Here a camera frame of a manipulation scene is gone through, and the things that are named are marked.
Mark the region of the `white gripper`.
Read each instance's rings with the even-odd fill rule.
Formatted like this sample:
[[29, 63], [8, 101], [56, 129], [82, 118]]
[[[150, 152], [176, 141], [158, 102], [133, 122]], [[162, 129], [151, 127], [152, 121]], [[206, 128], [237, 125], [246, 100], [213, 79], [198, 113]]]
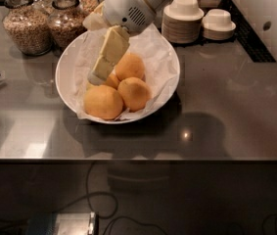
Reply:
[[103, 84], [129, 48], [129, 34], [143, 32], [155, 19], [148, 0], [104, 0], [83, 21], [87, 30], [108, 28], [99, 57], [88, 73], [88, 81]]

